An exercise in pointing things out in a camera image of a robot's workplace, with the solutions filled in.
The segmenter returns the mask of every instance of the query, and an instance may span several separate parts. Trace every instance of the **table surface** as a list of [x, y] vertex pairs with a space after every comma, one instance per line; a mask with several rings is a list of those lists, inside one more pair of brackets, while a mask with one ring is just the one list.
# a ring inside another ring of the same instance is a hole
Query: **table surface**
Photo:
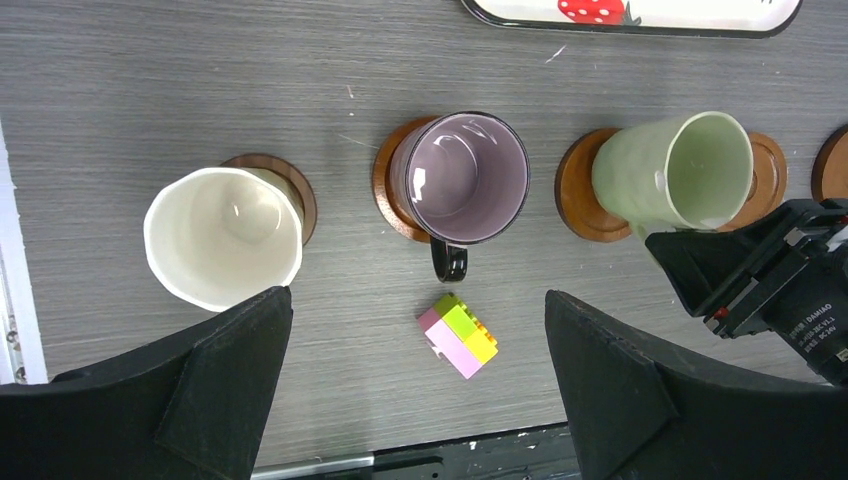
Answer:
[[[142, 219], [166, 184], [258, 151], [307, 175], [319, 220], [257, 465], [562, 421], [552, 288], [714, 358], [818, 381], [774, 335], [721, 340], [690, 319], [637, 240], [575, 237], [553, 185], [592, 129], [716, 109], [777, 140], [787, 198], [809, 197], [816, 152], [848, 122], [840, 0], [805, 2], [767, 40], [498, 29], [457, 0], [138, 3], [0, 7], [0, 114], [51, 376], [210, 317], [153, 277]], [[380, 216], [370, 168], [401, 123], [464, 109], [516, 129], [532, 181], [519, 219], [448, 287], [428, 248]], [[500, 342], [467, 382], [415, 322], [449, 289]]]

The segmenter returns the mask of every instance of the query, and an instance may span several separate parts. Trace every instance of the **red strawberry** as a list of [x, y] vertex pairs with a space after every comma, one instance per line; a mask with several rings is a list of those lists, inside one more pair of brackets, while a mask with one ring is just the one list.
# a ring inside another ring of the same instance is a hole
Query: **red strawberry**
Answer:
[[630, 2], [624, 0], [557, 0], [559, 10], [575, 23], [629, 25], [642, 23], [630, 15]]

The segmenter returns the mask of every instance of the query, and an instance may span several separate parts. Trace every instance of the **cup rim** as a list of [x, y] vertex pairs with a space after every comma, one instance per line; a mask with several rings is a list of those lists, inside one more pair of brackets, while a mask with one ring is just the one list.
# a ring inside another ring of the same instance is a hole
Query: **cup rim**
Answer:
[[521, 197], [521, 203], [518, 205], [518, 209], [515, 211], [515, 215], [513, 215], [512, 218], [509, 220], [509, 222], [507, 222], [503, 226], [503, 228], [498, 230], [496, 233], [494, 233], [494, 234], [492, 234], [492, 235], [490, 235], [486, 238], [483, 238], [483, 239], [480, 239], [480, 240], [475, 240], [473, 242], [455, 242], [455, 241], [448, 240], [448, 239], [442, 237], [441, 235], [436, 234], [433, 231], [432, 227], [430, 227], [430, 225], [428, 225], [427, 222], [424, 221], [424, 218], [415, 209], [414, 202], [412, 201], [412, 197], [410, 195], [409, 189], [408, 188], [403, 189], [404, 195], [406, 196], [407, 204], [410, 205], [410, 207], [409, 207], [409, 209], [411, 210], [410, 213], [415, 218], [415, 222], [418, 223], [418, 225], [421, 228], [423, 228], [424, 231], [426, 231], [428, 235], [430, 235], [431, 237], [437, 238], [439, 240], [442, 240], [442, 241], [444, 241], [444, 242], [446, 242], [450, 245], [468, 246], [468, 245], [477, 245], [479, 243], [487, 242], [489, 240], [494, 239], [495, 237], [497, 237], [500, 234], [502, 234], [503, 232], [505, 232], [506, 229], [508, 229], [510, 226], [512, 226], [512, 224], [515, 222], [515, 220], [518, 219], [518, 217], [521, 214], [521, 211], [524, 209], [524, 204], [527, 202], [527, 196], [530, 193], [530, 157], [527, 155], [527, 149], [524, 147], [524, 142], [521, 141], [521, 137], [518, 136], [518, 133], [516, 133], [516, 131], [511, 126], [509, 126], [508, 123], [506, 123], [502, 119], [496, 117], [495, 115], [492, 115], [491, 113], [480, 112], [480, 111], [476, 111], [476, 110], [464, 110], [464, 111], [461, 111], [461, 112], [450, 113], [448, 115], [444, 115], [442, 117], [439, 117], [439, 118], [433, 120], [430, 123], [430, 125], [426, 126], [424, 128], [424, 130], [421, 131], [421, 133], [418, 134], [418, 139], [415, 141], [415, 144], [409, 150], [410, 161], [407, 162], [406, 168], [404, 169], [404, 175], [403, 175], [404, 181], [406, 181], [406, 179], [409, 178], [409, 172], [412, 168], [411, 159], [412, 159], [413, 155], [415, 155], [415, 152], [418, 150], [418, 147], [421, 145], [421, 142], [424, 140], [424, 137], [426, 137], [427, 134], [429, 134], [436, 127], [442, 125], [444, 122], [447, 122], [448, 120], [451, 120], [451, 119], [458, 117], [460, 115], [477, 115], [477, 116], [480, 116], [480, 117], [486, 117], [486, 118], [494, 120], [495, 122], [503, 125], [507, 129], [507, 131], [510, 133], [510, 135], [512, 135], [512, 137], [515, 138], [515, 141], [518, 143], [518, 147], [521, 149], [521, 154], [524, 157], [524, 165], [525, 165], [526, 170], [527, 170], [527, 182], [524, 186], [524, 195]]
[[[745, 130], [745, 127], [743, 127], [742, 124], [739, 123], [739, 120], [736, 120], [736, 118], [734, 118], [732, 115], [730, 115], [729, 113], [725, 113], [725, 112], [719, 112], [717, 110], [709, 110], [709, 111], [706, 111], [706, 112], [696, 113], [695, 115], [692, 115], [689, 118], [687, 118], [686, 121], [683, 122], [683, 125], [681, 125], [679, 129], [677, 129], [677, 133], [674, 134], [674, 138], [671, 139], [671, 143], [669, 143], [668, 150], [665, 153], [665, 164], [663, 165], [663, 175], [665, 176], [665, 181], [666, 181], [665, 197], [666, 197], [666, 200], [668, 201], [669, 207], [671, 207], [671, 211], [674, 212], [674, 214], [677, 216], [677, 219], [680, 220], [680, 223], [688, 226], [689, 228], [693, 228], [693, 229], [696, 229], [696, 230], [697, 229], [703, 229], [704, 226], [703, 225], [695, 225], [693, 222], [690, 222], [689, 219], [683, 217], [683, 215], [680, 213], [680, 211], [677, 210], [677, 206], [674, 204], [674, 200], [672, 200], [672, 198], [671, 198], [671, 188], [668, 185], [668, 167], [669, 167], [669, 164], [671, 163], [671, 153], [674, 151], [674, 147], [675, 147], [675, 145], [677, 145], [677, 140], [680, 138], [680, 135], [683, 134], [683, 131], [686, 130], [686, 127], [688, 127], [692, 123], [694, 123], [694, 122], [696, 122], [696, 121], [698, 121], [702, 118], [705, 118], [705, 117], [721, 117], [721, 118], [724, 118], [725, 120], [729, 120], [731, 123], [733, 123], [733, 125], [735, 127], [738, 128], [738, 131], [741, 132], [743, 136], [745, 136], [746, 138], [748, 137], [748, 133], [747, 133], [747, 130]], [[750, 168], [750, 172], [749, 172], [749, 175], [748, 175], [748, 182], [747, 182], [748, 185], [751, 184], [751, 181], [753, 180], [753, 176], [754, 176], [754, 154], [753, 154], [753, 150], [749, 149], [749, 151], [751, 153], [750, 153], [750, 155], [748, 155], [748, 158], [750, 160], [748, 163], [751, 165], [751, 168]], [[730, 220], [732, 220], [733, 217], [736, 216], [736, 214], [739, 213], [739, 210], [741, 210], [742, 207], [745, 205], [745, 201], [747, 200], [747, 195], [748, 195], [748, 191], [746, 190], [745, 195], [742, 197], [742, 201], [739, 202], [739, 205], [736, 207], [736, 213], [734, 213], [728, 219], [728, 222]]]
[[191, 295], [187, 294], [186, 292], [184, 292], [182, 289], [178, 288], [176, 285], [174, 285], [173, 282], [170, 281], [170, 279], [162, 271], [162, 269], [159, 266], [159, 261], [156, 259], [155, 255], [152, 252], [152, 248], [151, 248], [151, 228], [152, 228], [153, 218], [155, 216], [155, 212], [158, 211], [161, 208], [161, 205], [162, 205], [162, 202], [164, 202], [164, 199], [169, 194], [171, 194], [174, 190], [176, 190], [177, 188], [182, 186], [183, 184], [188, 183], [189, 181], [195, 180], [198, 177], [204, 177], [206, 175], [212, 175], [212, 174], [216, 174], [216, 173], [223, 173], [223, 174], [227, 174], [227, 175], [241, 176], [241, 177], [250, 178], [254, 181], [262, 183], [267, 188], [272, 190], [274, 192], [274, 194], [277, 195], [278, 198], [282, 199], [282, 203], [285, 205], [285, 208], [287, 209], [289, 214], [294, 219], [296, 219], [296, 221], [294, 222], [295, 223], [296, 236], [297, 236], [295, 261], [294, 261], [294, 265], [292, 265], [292, 268], [286, 274], [283, 281], [281, 281], [279, 283], [280, 285], [283, 285], [283, 286], [289, 285], [292, 282], [292, 280], [294, 280], [295, 275], [297, 275], [297, 272], [300, 270], [300, 267], [303, 263], [303, 225], [301, 225], [300, 217], [297, 215], [297, 211], [295, 210], [294, 205], [292, 205], [291, 200], [289, 200], [289, 198], [282, 191], [280, 191], [279, 188], [268, 183], [264, 179], [262, 179], [262, 178], [260, 178], [256, 175], [251, 174], [250, 172], [244, 171], [241, 167], [204, 167], [204, 168], [200, 168], [200, 169], [197, 169], [197, 170], [189, 173], [188, 175], [181, 177], [180, 179], [176, 180], [175, 182], [168, 184], [167, 186], [162, 188], [159, 191], [159, 193], [156, 194], [156, 197], [153, 199], [153, 202], [151, 202], [150, 207], [147, 208], [147, 213], [144, 216], [144, 224], [143, 224], [144, 251], [145, 251], [145, 256], [147, 257], [147, 265], [150, 267], [150, 270], [153, 272], [153, 275], [156, 277], [156, 279], [159, 280], [159, 283], [161, 283], [162, 286], [165, 287], [165, 289], [168, 290], [168, 292], [170, 292], [172, 295], [174, 295], [175, 297], [177, 297], [177, 298], [179, 298], [179, 299], [181, 299], [185, 302], [191, 303], [193, 305], [196, 305], [196, 306], [203, 308], [205, 310], [208, 310], [210, 312], [219, 313], [219, 312], [223, 312], [223, 311], [227, 310], [228, 308], [233, 307], [233, 305], [223, 305], [223, 304], [215, 304], [215, 303], [207, 302], [207, 301], [198, 299], [194, 296], [191, 296]]

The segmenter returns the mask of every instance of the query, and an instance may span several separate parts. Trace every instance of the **mug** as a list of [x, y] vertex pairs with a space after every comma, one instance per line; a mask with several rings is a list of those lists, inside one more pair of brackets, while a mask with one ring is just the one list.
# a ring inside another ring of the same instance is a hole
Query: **mug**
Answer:
[[168, 185], [144, 218], [150, 269], [175, 296], [224, 311], [289, 285], [303, 258], [303, 205], [283, 177], [213, 167]]
[[465, 278], [465, 247], [506, 230], [530, 187], [518, 135], [480, 112], [454, 113], [415, 129], [392, 154], [389, 169], [395, 204], [430, 235], [442, 282]]
[[754, 172], [751, 141], [722, 112], [626, 128], [607, 140], [592, 166], [598, 203], [649, 231], [714, 230], [739, 213]]

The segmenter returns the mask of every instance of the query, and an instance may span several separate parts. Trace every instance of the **mug handle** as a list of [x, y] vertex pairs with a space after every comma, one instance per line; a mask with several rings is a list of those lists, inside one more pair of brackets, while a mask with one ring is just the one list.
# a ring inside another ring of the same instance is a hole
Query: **mug handle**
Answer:
[[468, 250], [430, 237], [433, 268], [442, 283], [461, 282], [468, 271]]

